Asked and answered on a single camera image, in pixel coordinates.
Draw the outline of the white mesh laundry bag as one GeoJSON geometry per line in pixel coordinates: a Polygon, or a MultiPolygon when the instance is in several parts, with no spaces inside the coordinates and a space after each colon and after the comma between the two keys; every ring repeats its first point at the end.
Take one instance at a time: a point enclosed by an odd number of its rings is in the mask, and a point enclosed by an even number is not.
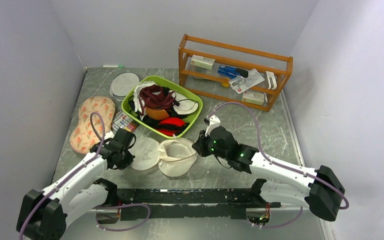
{"type": "Polygon", "coordinates": [[[144,137],[137,140],[130,152],[134,155],[131,167],[137,171],[158,166],[167,177],[186,174],[197,160],[192,141],[186,138],[166,139],[162,142],[144,137]]]}

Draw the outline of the maroon bra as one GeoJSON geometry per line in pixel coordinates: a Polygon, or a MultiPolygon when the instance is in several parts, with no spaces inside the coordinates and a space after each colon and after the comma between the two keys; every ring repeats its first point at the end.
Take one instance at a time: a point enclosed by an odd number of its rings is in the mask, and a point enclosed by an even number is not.
{"type": "Polygon", "coordinates": [[[169,88],[159,85],[152,85],[143,88],[140,91],[140,97],[144,101],[141,106],[143,109],[146,107],[152,109],[169,109],[172,107],[173,98],[169,93],[169,88]]]}

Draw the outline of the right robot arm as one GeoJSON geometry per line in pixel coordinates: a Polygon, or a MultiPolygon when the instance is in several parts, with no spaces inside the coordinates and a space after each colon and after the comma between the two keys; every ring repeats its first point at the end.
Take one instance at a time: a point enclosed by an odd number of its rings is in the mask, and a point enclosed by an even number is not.
{"type": "Polygon", "coordinates": [[[249,194],[255,207],[268,203],[285,203],[308,208],[315,216],[334,222],[339,210],[348,208],[345,188],[325,165],[319,168],[303,167],[268,156],[255,147],[238,143],[224,127],[210,133],[200,131],[192,148],[201,157],[214,156],[238,171],[263,176],[257,189],[249,194]]]}

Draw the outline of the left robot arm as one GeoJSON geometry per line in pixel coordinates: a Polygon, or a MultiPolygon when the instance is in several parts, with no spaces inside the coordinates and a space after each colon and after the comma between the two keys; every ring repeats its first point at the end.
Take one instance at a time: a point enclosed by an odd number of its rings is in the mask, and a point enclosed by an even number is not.
{"type": "Polygon", "coordinates": [[[95,207],[120,203],[117,185],[101,178],[105,171],[133,163],[134,133],[119,129],[95,144],[72,170],[41,191],[30,190],[22,200],[16,230],[19,239],[58,240],[79,217],[95,207]]]}

